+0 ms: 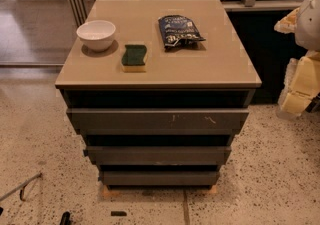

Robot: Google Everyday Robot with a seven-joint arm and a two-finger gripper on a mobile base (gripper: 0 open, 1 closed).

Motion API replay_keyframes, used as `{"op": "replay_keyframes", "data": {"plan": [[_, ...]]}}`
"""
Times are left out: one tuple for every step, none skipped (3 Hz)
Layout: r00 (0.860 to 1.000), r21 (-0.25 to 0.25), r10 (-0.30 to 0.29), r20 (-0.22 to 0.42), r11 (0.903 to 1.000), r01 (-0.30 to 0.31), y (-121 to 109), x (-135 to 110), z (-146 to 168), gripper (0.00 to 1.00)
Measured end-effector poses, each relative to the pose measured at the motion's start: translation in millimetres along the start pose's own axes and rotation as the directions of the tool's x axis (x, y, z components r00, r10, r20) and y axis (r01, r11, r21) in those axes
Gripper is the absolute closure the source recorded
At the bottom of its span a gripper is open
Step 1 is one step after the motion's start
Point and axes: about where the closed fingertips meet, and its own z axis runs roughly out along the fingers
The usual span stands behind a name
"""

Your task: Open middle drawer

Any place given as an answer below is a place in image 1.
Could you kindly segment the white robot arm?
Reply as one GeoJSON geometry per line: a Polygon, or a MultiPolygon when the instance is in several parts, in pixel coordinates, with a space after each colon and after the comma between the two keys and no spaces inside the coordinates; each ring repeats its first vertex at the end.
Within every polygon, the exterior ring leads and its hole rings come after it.
{"type": "Polygon", "coordinates": [[[299,60],[290,59],[278,99],[278,116],[293,119],[320,93],[320,0],[304,0],[279,20],[274,30],[293,33],[296,44],[307,50],[299,60]]]}

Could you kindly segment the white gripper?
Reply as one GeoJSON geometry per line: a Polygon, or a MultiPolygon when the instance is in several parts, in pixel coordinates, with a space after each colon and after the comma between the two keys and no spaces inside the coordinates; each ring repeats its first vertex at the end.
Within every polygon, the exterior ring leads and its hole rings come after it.
{"type": "MultiPolygon", "coordinates": [[[[280,33],[294,33],[299,8],[279,20],[274,30],[280,33]]],[[[284,88],[279,96],[281,112],[300,115],[312,99],[320,93],[320,53],[308,51],[299,60],[291,58],[284,77],[284,88]]]]}

